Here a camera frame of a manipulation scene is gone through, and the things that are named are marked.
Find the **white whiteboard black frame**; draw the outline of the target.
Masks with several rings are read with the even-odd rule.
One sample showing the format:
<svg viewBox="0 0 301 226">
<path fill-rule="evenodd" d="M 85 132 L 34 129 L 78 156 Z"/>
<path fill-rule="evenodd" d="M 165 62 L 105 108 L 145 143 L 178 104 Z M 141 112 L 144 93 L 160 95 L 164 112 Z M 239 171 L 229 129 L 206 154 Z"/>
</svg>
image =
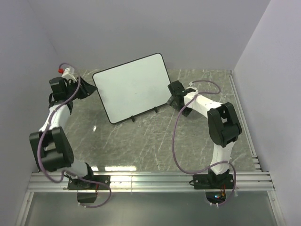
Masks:
<svg viewBox="0 0 301 226">
<path fill-rule="evenodd" d="M 111 124 L 158 108 L 171 96 L 160 53 L 96 72 L 92 79 Z"/>
</svg>

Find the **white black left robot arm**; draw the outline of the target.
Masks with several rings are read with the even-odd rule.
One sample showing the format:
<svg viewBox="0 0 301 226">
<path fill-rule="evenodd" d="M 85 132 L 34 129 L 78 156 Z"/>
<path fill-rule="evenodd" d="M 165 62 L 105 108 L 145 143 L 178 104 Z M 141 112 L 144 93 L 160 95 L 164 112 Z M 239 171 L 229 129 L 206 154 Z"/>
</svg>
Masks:
<svg viewBox="0 0 301 226">
<path fill-rule="evenodd" d="M 84 99 L 97 88 L 83 78 L 55 77 L 49 81 L 49 114 L 44 125 L 29 135 L 37 167 L 53 183 L 61 183 L 65 176 L 79 180 L 84 189 L 95 185 L 95 177 L 88 163 L 74 157 L 64 127 L 73 110 L 75 99 Z"/>
</svg>

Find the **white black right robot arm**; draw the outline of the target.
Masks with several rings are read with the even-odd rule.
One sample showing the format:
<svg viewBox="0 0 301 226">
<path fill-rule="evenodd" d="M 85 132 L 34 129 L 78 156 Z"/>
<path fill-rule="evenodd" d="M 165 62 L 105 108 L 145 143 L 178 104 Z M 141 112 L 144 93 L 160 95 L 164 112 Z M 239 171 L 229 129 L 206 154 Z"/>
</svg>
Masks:
<svg viewBox="0 0 301 226">
<path fill-rule="evenodd" d="M 207 97 L 220 94 L 217 91 L 200 91 L 194 87 L 195 81 L 185 88 L 180 81 L 168 85 L 171 97 L 168 104 L 178 111 L 178 115 L 188 116 L 192 111 L 203 115 L 208 122 L 209 136 L 214 144 L 211 163 L 205 169 L 191 172 L 195 189 L 234 188 L 235 176 L 230 174 L 230 155 L 235 142 L 242 133 L 236 110 L 232 103 L 220 103 Z"/>
</svg>

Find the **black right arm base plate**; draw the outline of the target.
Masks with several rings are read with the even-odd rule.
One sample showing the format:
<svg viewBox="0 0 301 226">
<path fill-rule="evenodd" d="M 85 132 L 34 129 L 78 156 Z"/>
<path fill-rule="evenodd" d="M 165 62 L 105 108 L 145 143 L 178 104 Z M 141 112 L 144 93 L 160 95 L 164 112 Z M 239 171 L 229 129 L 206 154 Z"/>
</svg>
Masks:
<svg viewBox="0 0 301 226">
<path fill-rule="evenodd" d="M 234 182 L 232 174 L 215 175 L 214 173 L 195 174 L 191 181 L 195 190 L 233 189 Z"/>
</svg>

